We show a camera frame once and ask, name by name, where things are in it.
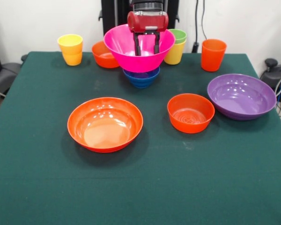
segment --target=bowl rim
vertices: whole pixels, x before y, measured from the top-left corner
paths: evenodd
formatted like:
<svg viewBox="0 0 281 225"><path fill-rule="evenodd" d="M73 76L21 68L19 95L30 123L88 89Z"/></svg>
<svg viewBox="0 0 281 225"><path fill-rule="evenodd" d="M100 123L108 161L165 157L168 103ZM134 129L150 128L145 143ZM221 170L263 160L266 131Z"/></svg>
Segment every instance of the bowl rim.
<svg viewBox="0 0 281 225"><path fill-rule="evenodd" d="M227 49L227 44L226 44L226 42L224 42L224 41L222 41L222 40L220 40L220 39L216 39L216 38L210 38L210 39L206 39L206 40L204 40L203 42L202 42L202 48L204 47L204 48L206 48L206 49L209 49L209 48L207 48L206 46L204 46L204 43L206 43L207 41L219 41L219 42L222 42L222 44L225 44L225 47L224 48L222 48L222 49L220 49L220 50L212 50L213 52L222 52L222 51L224 51L224 50L226 50Z"/></svg>
<svg viewBox="0 0 281 225"><path fill-rule="evenodd" d="M128 75L128 74L125 72L125 71L127 71L127 72L130 72L130 71L125 70L125 69L123 69L123 72L124 72L125 76L127 76L128 78L132 78L132 79L137 80L137 81L144 81L144 80L148 80L148 79L153 79L153 78L155 78L156 76L158 76L159 73L160 73L160 67L158 67L158 68L156 68L156 69L158 69L157 73L156 73L154 76L147 77L147 78L136 78L136 77L130 76L130 75Z"/></svg>
<svg viewBox="0 0 281 225"><path fill-rule="evenodd" d="M181 32L181 33L184 33L185 34L185 37L183 37L183 38L177 38L176 39L176 36L175 36L175 42L176 41L181 41L181 40L183 40L183 39L187 39L187 33L184 31L184 30L181 30L181 29L176 29L176 28L171 28L171 29L168 29L169 31L179 31L179 32Z"/></svg>
<svg viewBox="0 0 281 225"><path fill-rule="evenodd" d="M122 25L119 25L119 26L116 26L116 27L124 27L124 26L125 26L125 27L128 27L128 24L126 23L126 24L122 24ZM126 54L123 54L123 53L120 53L120 52L116 52L115 50L111 49L111 48L106 44L106 41L105 41L106 36L107 36L109 33L111 33L112 30L113 30L114 28L116 28L116 27L111 28L109 31L107 31L107 32L105 33L104 38L103 38L103 41L104 41L104 44L106 45L106 47L107 47L111 52L114 52L114 53L119 54L119 55L129 56L129 57L139 57L139 56L136 56L136 55L126 55ZM175 35L174 35L172 32L170 32L168 29L166 29L164 32L168 32L168 33L169 33L170 35L172 35L172 37L173 37L173 44L171 45L171 47L167 48L166 50L164 50L164 51L162 51L162 52L159 52L159 53L154 54L154 55L149 55L149 56L146 56L146 57L153 57L153 56L156 56L156 55L164 54L164 53L168 52L168 51L173 47L173 45L175 44L175 41L176 41Z"/></svg>
<svg viewBox="0 0 281 225"><path fill-rule="evenodd" d="M217 79L219 79L220 77L223 77L223 76L230 76L230 75L236 75L236 76L242 76L242 77L248 77L250 79L253 79L259 83L261 83L262 85L266 86L266 88L268 88L270 90L270 92L273 94L274 96L274 99L275 99L275 104L273 104L273 106L271 106L268 110L265 110L263 112L259 112L259 113L240 113L240 112L235 112L235 111L232 111L232 110L229 110L223 106L221 106L220 104L218 104L216 101L214 101L214 99L211 97L211 91L210 91L210 85L212 82L216 81ZM222 75L219 75L217 77L215 77L214 79L212 79L208 86L207 86L207 93L208 93L208 96L210 98L210 100L217 106L221 107L222 109L228 111L228 112L231 112L231 113L235 113L235 114L238 114L238 115L241 115L241 116L258 116L258 115L263 115L265 113L268 113L269 111L271 111L272 109L274 109L275 105L277 104L277 97L275 95L275 92L273 91L273 89L268 86L266 83L264 83L262 80L256 78L256 77L253 77L253 76L250 76L250 75L244 75L244 74L237 74L237 73L232 73L232 74L222 74Z"/></svg>
<svg viewBox="0 0 281 225"><path fill-rule="evenodd" d="M135 134L133 137L129 138L128 141L126 141L124 144L120 144L120 145L117 145L117 146L112 146L112 147L110 147L110 148L94 148L94 147L92 147L92 146L88 146L87 144L82 144L82 143L81 143L80 141L78 141L78 140L73 136L73 134L70 132L70 129L69 129L69 121L70 121L71 117L73 116L73 113L74 113L76 110L78 110L80 107L82 107L83 105L86 105L86 104L88 104L88 103L91 102L91 101L100 100L100 99L116 99L116 100L120 100L120 101L126 102L126 103L132 105L132 106L138 111L138 113L140 114L140 117L141 117L140 129L136 132L136 134ZM131 102L125 100L125 99L119 98L119 97L97 97L97 98L90 99L90 100L88 100L88 101L86 101L86 102L84 102L84 103L78 105L76 108L74 108L74 110L71 112L71 114L69 115L68 120L67 120L67 130L68 130L68 133L70 134L70 136L71 136L77 143L79 143L80 145L86 146L86 147L91 148L91 149L96 149L96 150L110 150L110 149L114 149L114 148L121 147L121 146L123 146L123 145L125 145L125 144L129 144L131 141L133 141L133 140L140 134L140 132L141 132L141 130L142 130L142 128L143 128L143 125L144 125L144 118L143 118L143 115L141 114L141 111L139 110L139 108L138 108L135 104L133 104L133 103L131 103Z"/></svg>
<svg viewBox="0 0 281 225"><path fill-rule="evenodd" d="M200 97L200 98L206 100L206 101L211 105L211 107L212 107L212 115L211 115L211 117L208 118L207 120L205 120L205 121L202 122L202 123L196 123L196 124L184 123L184 122L181 122L181 121L177 120L177 119L172 115L172 113L170 113L169 104L170 104L170 102L171 102L174 98L179 97L179 96L182 96L182 95L198 96L198 97ZM188 125L192 125L192 126L196 126L196 125L201 125L201 124L209 123L209 122L212 120L212 118L214 117L214 115L215 115L215 108L214 108L214 105L212 104L212 102L211 102L208 98L206 98L206 97L204 97L204 96L202 96L202 95L194 94L194 93L181 93L181 94L178 94L178 95L173 96L173 97L168 101L167 108L168 108L168 113L169 113L169 115L172 117L172 119L174 119L175 121L177 121L177 122L179 122L179 123L188 124Z"/></svg>
<svg viewBox="0 0 281 225"><path fill-rule="evenodd" d="M105 60L114 60L115 58L114 58L114 56L113 56L113 54L111 54L112 55L112 58L108 58L108 59L106 59L106 58L103 58L103 57L101 57L99 54L97 54L97 53L94 53L94 47L96 46L96 45L99 45L101 42L103 42L103 44L106 46L106 44L104 43L104 41L98 41L98 42L96 42L93 46L92 46L92 53L93 53L93 55L95 55L95 56L97 56L97 57L99 57L99 58L101 58L101 59L105 59Z"/></svg>
<svg viewBox="0 0 281 225"><path fill-rule="evenodd" d="M77 37L80 38L80 41L79 41L78 44L75 44L75 45L62 45L62 44L60 43L60 40L61 40L62 38L64 38L64 37L66 37L66 36L77 36ZM81 45L82 42L83 42L83 37L82 37L81 35L79 35L79 34L72 34L72 33L70 33L70 34L64 34L64 35L60 36L60 37L57 39L57 43L58 43L59 45L63 46L63 47L75 47L75 46Z"/></svg>

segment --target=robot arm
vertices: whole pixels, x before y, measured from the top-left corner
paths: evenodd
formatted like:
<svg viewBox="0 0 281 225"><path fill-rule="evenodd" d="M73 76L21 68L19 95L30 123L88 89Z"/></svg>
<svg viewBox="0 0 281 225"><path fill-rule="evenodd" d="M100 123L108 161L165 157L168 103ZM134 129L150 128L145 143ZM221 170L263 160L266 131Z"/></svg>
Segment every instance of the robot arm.
<svg viewBox="0 0 281 225"><path fill-rule="evenodd" d="M167 29L168 14L163 11L164 0L129 0L133 11L128 14L128 26L133 32L135 55L141 55L139 35L155 35L154 54L159 53L160 32Z"/></svg>

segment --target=blue bowl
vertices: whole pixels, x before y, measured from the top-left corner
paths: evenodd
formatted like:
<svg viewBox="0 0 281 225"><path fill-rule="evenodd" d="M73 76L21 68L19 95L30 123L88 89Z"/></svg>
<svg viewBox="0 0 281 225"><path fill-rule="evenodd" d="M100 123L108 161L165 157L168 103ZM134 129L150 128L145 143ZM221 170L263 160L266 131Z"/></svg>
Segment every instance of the blue bowl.
<svg viewBox="0 0 281 225"><path fill-rule="evenodd" d="M157 78L160 67L156 68L155 70L146 72L146 73L134 73L124 70L125 76L128 78L130 83L136 88L146 88L150 86L154 80Z"/></svg>

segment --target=large orange bowl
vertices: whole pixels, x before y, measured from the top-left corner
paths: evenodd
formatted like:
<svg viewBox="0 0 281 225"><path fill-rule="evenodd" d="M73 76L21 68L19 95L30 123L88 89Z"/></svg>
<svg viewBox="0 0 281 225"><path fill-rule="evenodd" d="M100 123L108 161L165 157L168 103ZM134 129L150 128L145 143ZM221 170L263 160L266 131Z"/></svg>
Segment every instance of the large orange bowl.
<svg viewBox="0 0 281 225"><path fill-rule="evenodd" d="M71 113L67 129L83 147L100 153L118 151L140 133L143 117L132 103L116 98L89 100Z"/></svg>

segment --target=purple bowl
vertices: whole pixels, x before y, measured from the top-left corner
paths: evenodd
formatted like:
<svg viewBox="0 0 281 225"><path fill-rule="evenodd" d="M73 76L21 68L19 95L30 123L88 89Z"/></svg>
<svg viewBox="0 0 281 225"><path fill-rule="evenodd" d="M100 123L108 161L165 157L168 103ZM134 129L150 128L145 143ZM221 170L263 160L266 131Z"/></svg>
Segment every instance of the purple bowl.
<svg viewBox="0 0 281 225"><path fill-rule="evenodd" d="M234 120L253 120L272 110L274 91L263 81L242 74L225 74L213 79L207 87L215 108Z"/></svg>

